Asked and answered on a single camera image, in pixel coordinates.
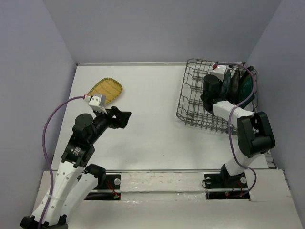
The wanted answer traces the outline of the dark teal blue plate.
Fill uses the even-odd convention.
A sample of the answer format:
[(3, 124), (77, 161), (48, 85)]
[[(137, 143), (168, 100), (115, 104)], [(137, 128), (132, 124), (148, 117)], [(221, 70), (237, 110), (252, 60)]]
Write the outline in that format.
[(224, 74), (224, 78), (223, 78), (222, 86), (221, 86), (221, 90), (220, 90), (220, 96), (223, 100), (227, 100), (227, 98), (231, 92), (231, 86), (232, 86), (231, 71), (227, 70)]

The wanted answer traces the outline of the black floral square plate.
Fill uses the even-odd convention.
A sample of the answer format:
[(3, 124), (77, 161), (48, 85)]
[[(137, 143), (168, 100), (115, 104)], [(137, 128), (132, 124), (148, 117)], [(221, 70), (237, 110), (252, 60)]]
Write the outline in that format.
[(230, 94), (229, 94), (229, 102), (232, 104), (235, 104), (237, 97), (238, 97), (238, 92), (239, 92), (239, 84), (240, 84), (240, 70), (237, 69), (232, 76), (232, 83), (231, 83), (231, 88), (230, 88)]

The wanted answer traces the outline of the yellow green striped plate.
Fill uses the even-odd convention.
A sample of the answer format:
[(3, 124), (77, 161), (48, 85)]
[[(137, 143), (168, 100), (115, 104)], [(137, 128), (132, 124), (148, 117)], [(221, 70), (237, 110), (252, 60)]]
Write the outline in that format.
[(87, 95), (103, 94), (106, 96), (105, 104), (108, 105), (123, 92), (122, 85), (113, 78), (106, 77), (101, 79), (89, 90)]

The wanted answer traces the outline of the teal square plate black rim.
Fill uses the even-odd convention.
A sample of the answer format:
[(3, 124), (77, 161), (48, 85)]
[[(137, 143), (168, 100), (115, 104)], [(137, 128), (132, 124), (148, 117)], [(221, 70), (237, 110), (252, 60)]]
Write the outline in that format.
[[(248, 70), (252, 72), (254, 70), (254, 67), (249, 66)], [(252, 89), (253, 89), (253, 80), (252, 80), (249, 72), (245, 71), (242, 74), (242, 77), (240, 78), (237, 104), (242, 102), (243, 100), (245, 100), (250, 95)], [(242, 109), (244, 109), (252, 100), (254, 100), (254, 93), (246, 102), (241, 104), (240, 107)]]

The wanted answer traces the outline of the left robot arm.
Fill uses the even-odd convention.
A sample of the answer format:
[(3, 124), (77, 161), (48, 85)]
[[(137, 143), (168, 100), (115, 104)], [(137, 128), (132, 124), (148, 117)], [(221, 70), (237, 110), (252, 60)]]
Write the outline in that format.
[(89, 164), (94, 143), (107, 128), (124, 129), (131, 112), (113, 106), (96, 116), (81, 114), (76, 117), (72, 136), (61, 156), (56, 175), (45, 197), (30, 216), (20, 225), (24, 229), (66, 229), (72, 214), (94, 188), (105, 184), (106, 170)]

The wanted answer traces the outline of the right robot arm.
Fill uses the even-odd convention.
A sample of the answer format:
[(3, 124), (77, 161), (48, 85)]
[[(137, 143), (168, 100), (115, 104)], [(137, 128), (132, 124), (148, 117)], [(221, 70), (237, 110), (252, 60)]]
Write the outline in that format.
[(233, 158), (222, 165), (220, 173), (205, 177), (207, 188), (230, 188), (244, 171), (253, 171), (250, 164), (257, 157), (275, 147), (267, 114), (247, 111), (222, 99), (221, 86), (222, 82), (216, 76), (206, 75), (201, 100), (207, 112), (228, 122)]

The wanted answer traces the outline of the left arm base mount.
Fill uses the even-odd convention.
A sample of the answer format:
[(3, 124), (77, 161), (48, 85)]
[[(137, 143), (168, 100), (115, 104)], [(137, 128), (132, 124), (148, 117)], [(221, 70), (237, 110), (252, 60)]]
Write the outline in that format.
[(106, 179), (102, 183), (98, 182), (84, 200), (119, 201), (121, 200), (121, 174), (106, 174)]

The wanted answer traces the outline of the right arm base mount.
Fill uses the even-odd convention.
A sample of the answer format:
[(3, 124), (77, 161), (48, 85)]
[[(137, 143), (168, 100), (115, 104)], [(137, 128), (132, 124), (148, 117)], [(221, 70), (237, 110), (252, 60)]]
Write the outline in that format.
[(201, 185), (206, 190), (207, 200), (250, 199), (244, 173), (228, 180), (223, 180), (220, 173), (208, 173)]

